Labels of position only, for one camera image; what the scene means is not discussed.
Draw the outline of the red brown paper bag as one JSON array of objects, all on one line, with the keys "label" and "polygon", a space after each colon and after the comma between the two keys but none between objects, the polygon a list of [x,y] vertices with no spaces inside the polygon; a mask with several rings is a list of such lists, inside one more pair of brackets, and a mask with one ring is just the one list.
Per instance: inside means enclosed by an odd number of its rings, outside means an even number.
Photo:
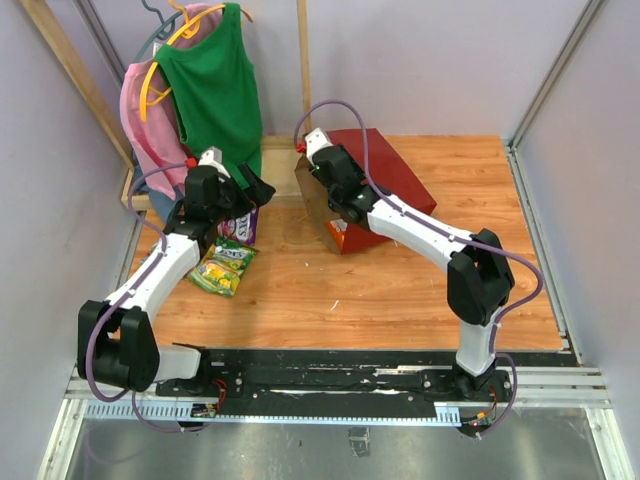
[{"label": "red brown paper bag", "polygon": [[[333,144],[343,145],[360,166],[364,165],[360,130],[330,130],[327,136]],[[433,213],[437,206],[436,200],[383,135],[377,129],[369,128],[367,139],[369,167],[376,185],[381,189],[389,189],[399,199],[427,215]],[[340,218],[329,208],[327,191],[313,178],[310,168],[311,163],[302,156],[294,168],[294,174],[316,235],[331,252],[337,254],[331,248],[325,223]],[[348,224],[341,255],[360,252],[388,240],[387,237],[368,232],[358,225]]]}]

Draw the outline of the purple Fox's candy packet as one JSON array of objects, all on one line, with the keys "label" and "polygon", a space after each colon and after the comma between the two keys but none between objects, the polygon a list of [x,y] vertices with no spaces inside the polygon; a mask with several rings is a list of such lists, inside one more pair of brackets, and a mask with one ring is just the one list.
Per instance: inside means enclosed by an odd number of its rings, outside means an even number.
[{"label": "purple Fox's candy packet", "polygon": [[218,226],[218,234],[223,239],[254,246],[256,244],[258,217],[259,210],[253,209],[241,217],[225,220]]}]

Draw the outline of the green Fox's candy packet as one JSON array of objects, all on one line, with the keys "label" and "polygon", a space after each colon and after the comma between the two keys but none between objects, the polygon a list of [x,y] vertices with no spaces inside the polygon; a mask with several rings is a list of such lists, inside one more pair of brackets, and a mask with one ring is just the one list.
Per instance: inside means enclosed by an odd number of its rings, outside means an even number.
[{"label": "green Fox's candy packet", "polygon": [[219,237],[186,279],[205,292],[231,298],[258,253],[249,245]]}]

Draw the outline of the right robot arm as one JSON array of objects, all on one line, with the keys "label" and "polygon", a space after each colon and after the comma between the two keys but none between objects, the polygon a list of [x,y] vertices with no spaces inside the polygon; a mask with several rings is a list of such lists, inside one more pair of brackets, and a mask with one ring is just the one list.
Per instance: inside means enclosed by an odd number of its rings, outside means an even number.
[{"label": "right robot arm", "polygon": [[447,304],[461,321],[453,388],[463,399],[480,397],[496,368],[498,317],[514,286],[498,237],[487,229],[472,234],[451,227],[373,186],[342,145],[328,140],[315,145],[308,137],[297,150],[326,190],[328,208],[342,221],[407,246],[446,274]]}]

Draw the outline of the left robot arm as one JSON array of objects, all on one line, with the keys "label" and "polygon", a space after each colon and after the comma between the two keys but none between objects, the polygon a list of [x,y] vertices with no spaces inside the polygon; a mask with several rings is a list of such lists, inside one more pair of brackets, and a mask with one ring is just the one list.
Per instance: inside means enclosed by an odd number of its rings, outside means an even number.
[{"label": "left robot arm", "polygon": [[77,368],[95,397],[114,402],[128,392],[179,379],[190,394],[207,393],[214,371],[197,347],[161,347],[152,323],[176,285],[203,258],[221,222],[266,205],[273,186],[247,164],[239,167],[246,189],[220,166],[189,169],[179,211],[159,231],[143,265],[103,301],[87,301],[78,314]]}]

